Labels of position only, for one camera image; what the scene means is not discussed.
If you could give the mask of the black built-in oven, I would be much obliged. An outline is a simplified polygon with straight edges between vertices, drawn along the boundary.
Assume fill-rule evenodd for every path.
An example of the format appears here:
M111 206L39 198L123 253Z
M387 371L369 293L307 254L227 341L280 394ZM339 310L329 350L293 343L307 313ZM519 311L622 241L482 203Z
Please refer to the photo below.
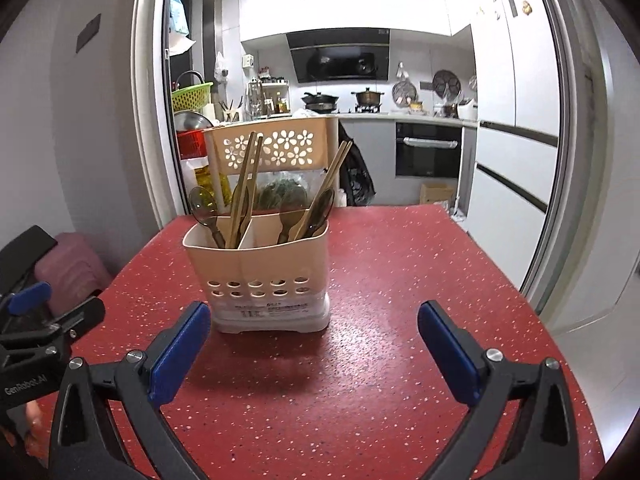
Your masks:
M396 124L397 177L457 179L461 155L459 127L420 122Z

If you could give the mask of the black wok on stove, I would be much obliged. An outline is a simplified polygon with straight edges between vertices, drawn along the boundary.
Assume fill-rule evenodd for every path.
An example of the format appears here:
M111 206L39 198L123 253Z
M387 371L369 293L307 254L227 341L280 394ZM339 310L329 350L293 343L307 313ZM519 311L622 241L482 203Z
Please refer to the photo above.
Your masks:
M321 92L305 92L302 97L306 110L312 110L319 114L330 114L336 110L337 96L329 96Z

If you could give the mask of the green plastic basket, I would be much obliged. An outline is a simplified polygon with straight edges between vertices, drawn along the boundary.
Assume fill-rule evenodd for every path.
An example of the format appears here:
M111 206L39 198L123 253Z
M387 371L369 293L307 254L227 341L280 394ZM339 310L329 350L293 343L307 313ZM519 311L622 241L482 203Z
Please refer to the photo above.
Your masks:
M211 82L192 84L171 92L171 106L175 113L192 110L197 112L210 103Z

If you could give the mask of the bamboo chopstick blue tip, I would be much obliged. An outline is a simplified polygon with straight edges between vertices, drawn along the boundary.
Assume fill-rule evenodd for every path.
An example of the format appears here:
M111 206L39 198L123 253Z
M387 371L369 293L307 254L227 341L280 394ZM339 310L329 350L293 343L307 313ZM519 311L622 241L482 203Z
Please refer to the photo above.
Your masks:
M228 249L233 249L236 247L236 236L238 235L240 213L243 207L244 190L248 176L248 166L250 166L250 158L252 157L252 151L256 139L257 132L252 131L250 133L250 136L248 137L245 155L242 162L241 171L239 173L239 182L233 192L230 216L230 234L226 245Z

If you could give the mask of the red plastic basin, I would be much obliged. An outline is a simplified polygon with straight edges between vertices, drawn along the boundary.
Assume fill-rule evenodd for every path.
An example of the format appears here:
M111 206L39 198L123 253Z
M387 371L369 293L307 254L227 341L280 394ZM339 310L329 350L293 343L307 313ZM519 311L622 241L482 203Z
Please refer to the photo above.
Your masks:
M181 160L207 156L205 136L201 129L178 131L177 142Z

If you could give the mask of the black range hood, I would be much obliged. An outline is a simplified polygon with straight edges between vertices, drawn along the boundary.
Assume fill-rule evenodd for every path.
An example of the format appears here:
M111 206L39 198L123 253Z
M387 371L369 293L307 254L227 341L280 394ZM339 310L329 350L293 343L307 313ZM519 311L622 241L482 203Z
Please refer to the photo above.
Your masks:
M300 84L388 79L388 28L311 29L288 32L285 37Z

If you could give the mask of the white refrigerator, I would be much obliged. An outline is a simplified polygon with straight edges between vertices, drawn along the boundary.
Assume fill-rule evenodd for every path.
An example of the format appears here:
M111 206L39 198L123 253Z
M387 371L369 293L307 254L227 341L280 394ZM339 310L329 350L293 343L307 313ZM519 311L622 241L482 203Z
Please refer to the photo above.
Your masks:
M542 237L558 161L558 58L544 0L468 3L478 128L466 227L521 287Z

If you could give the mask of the grey wall switch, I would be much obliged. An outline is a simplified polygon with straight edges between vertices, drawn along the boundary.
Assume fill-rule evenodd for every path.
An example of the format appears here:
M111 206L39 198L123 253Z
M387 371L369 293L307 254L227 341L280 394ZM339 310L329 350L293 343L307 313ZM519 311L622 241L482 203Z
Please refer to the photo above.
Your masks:
M76 53L79 53L80 50L85 47L94 36L98 34L101 27L101 18L101 13L96 14L96 16L91 21L88 21L87 25L79 33L76 39Z

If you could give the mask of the black garbage bag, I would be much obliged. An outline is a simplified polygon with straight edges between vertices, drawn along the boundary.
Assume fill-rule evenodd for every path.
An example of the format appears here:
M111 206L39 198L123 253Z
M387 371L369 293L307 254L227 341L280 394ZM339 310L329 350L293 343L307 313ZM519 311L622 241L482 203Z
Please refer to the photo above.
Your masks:
M375 196L374 183L360 149L341 122L338 123L338 140L352 144L340 169L340 188L345 192L346 204L349 207L368 206Z

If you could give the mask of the yellow oil bottle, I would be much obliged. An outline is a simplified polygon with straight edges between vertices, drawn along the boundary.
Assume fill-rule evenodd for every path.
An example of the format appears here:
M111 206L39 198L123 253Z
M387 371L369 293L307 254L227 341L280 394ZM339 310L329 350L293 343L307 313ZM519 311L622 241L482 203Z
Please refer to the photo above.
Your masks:
M212 175L209 171L209 166L201 166L194 169L195 179L199 186L206 188L210 194L214 194L214 182ZM224 198L224 204L229 206L231 203L231 188L230 182L227 176L224 174L219 175L219 183L221 187L222 197Z

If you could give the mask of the brown pot on stove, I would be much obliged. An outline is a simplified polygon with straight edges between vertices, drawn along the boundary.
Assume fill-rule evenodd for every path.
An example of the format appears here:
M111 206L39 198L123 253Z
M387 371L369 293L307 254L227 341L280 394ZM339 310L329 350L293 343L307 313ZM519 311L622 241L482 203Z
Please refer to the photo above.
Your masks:
M357 113L378 113L380 111L383 92L377 92L367 87L363 91L352 92L352 95L356 98Z

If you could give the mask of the pink chair cushion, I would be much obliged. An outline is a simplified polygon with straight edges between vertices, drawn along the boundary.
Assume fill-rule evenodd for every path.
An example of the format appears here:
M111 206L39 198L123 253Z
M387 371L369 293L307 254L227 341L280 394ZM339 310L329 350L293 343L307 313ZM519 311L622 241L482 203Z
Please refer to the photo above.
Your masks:
M61 233L58 244L35 265L35 279L52 289L48 307L58 316L98 296L112 282L100 257L79 233Z

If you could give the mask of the beige plastic utensil holder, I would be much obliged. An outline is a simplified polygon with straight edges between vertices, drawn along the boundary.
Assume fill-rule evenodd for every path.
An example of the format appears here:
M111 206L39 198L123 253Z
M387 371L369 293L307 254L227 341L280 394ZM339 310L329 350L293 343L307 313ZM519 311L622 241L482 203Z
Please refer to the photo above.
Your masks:
M277 214L255 216L236 249L222 249L196 224L182 247L218 332L317 333L330 322L329 227L278 244Z

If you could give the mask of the beige flower-cutout storage cart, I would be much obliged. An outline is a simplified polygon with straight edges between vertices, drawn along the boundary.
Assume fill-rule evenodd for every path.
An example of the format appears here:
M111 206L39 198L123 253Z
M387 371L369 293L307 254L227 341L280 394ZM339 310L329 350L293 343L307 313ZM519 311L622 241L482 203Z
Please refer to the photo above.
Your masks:
M303 171L329 169L340 146L338 121L330 115L242 122L203 130L214 196L219 211L231 214L231 203L224 204L220 174L239 177L248 137L252 131L264 135L258 174L263 171Z

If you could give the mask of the brown spoon in holder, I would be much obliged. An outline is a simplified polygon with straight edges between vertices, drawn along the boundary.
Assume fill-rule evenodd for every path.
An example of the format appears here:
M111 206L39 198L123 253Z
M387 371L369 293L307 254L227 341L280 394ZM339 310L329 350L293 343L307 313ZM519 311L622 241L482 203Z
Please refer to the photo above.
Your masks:
M278 245L288 242L291 230L296 226L297 222L303 218L305 209L306 206L303 197L289 195L282 200L279 214L281 231L278 235Z

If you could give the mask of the cardboard box on floor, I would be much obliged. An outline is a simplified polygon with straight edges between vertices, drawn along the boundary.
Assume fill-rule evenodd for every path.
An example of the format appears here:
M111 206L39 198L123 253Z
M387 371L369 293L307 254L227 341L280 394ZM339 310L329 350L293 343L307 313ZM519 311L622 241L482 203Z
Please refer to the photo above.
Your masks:
M457 188L444 182L422 183L420 188L420 204L451 204L456 198Z

